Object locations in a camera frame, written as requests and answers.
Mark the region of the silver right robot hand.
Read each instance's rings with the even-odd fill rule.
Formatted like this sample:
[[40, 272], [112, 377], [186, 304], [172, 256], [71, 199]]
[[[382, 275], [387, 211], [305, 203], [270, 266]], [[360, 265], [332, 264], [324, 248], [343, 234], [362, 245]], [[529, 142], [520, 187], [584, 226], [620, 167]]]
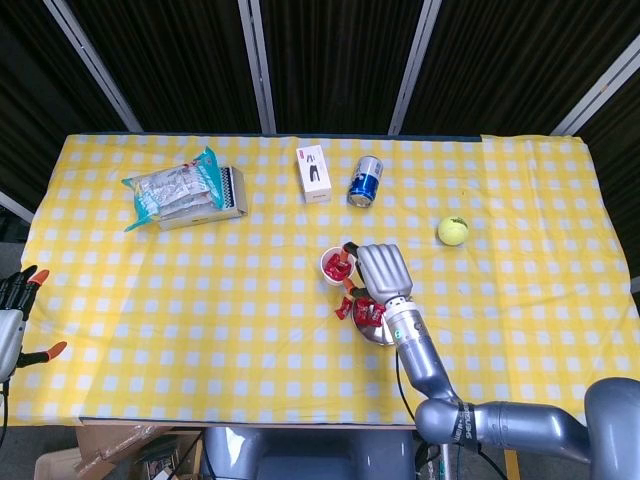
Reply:
[[343, 285], [350, 296], [370, 298], [383, 306], [410, 299], [413, 283], [397, 245], [358, 246], [347, 242], [343, 249], [356, 259], [356, 270], [364, 283], [363, 287], [356, 287], [345, 278]]

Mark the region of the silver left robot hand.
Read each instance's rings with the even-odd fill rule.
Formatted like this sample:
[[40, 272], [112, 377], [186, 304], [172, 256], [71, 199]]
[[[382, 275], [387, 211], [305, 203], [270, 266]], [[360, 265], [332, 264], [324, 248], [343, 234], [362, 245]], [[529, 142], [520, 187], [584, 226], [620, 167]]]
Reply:
[[32, 265], [1, 280], [1, 384], [7, 384], [16, 369], [48, 363], [67, 347], [64, 341], [48, 350], [24, 353], [23, 339], [37, 293], [49, 276]]

